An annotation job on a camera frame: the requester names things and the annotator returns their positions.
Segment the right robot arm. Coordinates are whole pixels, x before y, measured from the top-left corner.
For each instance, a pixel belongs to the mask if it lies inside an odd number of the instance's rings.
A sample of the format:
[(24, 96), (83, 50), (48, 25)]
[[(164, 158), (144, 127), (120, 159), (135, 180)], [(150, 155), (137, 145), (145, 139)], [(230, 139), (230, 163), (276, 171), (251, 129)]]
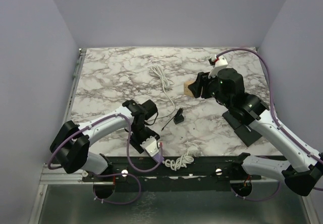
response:
[(322, 153), (303, 141), (295, 143), (298, 137), (275, 122), (269, 106), (258, 96), (245, 92), (241, 74), (233, 68), (222, 69), (214, 77), (200, 72), (188, 89), (195, 98), (214, 98), (239, 123), (258, 132), (285, 157), (285, 161), (278, 161), (242, 153), (232, 166), (235, 178), (264, 176), (283, 181), (300, 196), (310, 194), (322, 177)]

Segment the purple power strip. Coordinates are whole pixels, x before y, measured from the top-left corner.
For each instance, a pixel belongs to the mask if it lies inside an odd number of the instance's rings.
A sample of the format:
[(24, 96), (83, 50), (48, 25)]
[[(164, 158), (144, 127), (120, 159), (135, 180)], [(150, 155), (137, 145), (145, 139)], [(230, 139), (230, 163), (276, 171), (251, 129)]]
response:
[(157, 153), (151, 157), (157, 164), (163, 164), (165, 159), (161, 153)]

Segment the beige cube socket adapter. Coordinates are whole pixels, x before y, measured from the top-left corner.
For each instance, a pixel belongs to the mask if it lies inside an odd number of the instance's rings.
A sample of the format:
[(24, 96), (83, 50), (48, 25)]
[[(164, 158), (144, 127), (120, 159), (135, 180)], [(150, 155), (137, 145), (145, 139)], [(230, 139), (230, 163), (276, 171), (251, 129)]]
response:
[(189, 80), (183, 84), (183, 93), (186, 96), (199, 98), (200, 91), (198, 90), (197, 84), (194, 80)]

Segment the black charger with cable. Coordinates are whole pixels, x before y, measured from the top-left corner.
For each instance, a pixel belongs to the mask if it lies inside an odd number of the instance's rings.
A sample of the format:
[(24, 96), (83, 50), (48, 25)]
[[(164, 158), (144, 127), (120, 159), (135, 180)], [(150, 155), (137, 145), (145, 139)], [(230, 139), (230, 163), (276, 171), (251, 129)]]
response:
[(173, 121), (175, 125), (182, 123), (184, 121), (183, 111), (184, 109), (182, 107), (179, 108), (176, 114), (162, 127), (161, 131), (163, 131), (171, 121)]

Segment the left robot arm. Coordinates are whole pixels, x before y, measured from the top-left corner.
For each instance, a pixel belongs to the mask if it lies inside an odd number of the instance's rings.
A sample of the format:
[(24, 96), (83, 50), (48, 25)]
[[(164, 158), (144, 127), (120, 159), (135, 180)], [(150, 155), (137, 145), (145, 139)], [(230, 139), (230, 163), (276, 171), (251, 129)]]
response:
[(127, 100), (116, 110), (96, 120), (79, 124), (67, 121), (49, 148), (51, 157), (47, 166), (54, 170), (51, 164), (56, 160), (68, 174), (84, 170), (93, 173), (101, 181), (108, 180), (114, 173), (112, 163), (103, 154), (90, 152), (89, 148), (120, 129), (128, 131), (127, 146), (133, 146), (139, 153), (146, 152), (160, 165), (164, 160), (160, 136), (147, 123), (157, 114), (157, 106), (150, 99), (142, 104)]

